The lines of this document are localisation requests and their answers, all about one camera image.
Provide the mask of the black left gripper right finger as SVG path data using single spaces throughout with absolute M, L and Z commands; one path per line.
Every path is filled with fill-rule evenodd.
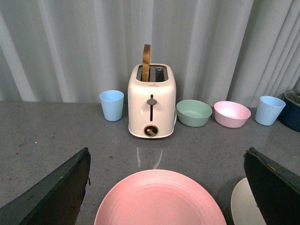
M 300 177 L 255 148 L 244 155 L 244 170 L 268 225 L 300 223 Z

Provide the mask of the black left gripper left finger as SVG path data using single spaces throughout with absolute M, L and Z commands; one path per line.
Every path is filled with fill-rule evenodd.
M 89 182 L 91 156 L 83 148 L 0 209 L 2 225 L 74 225 Z

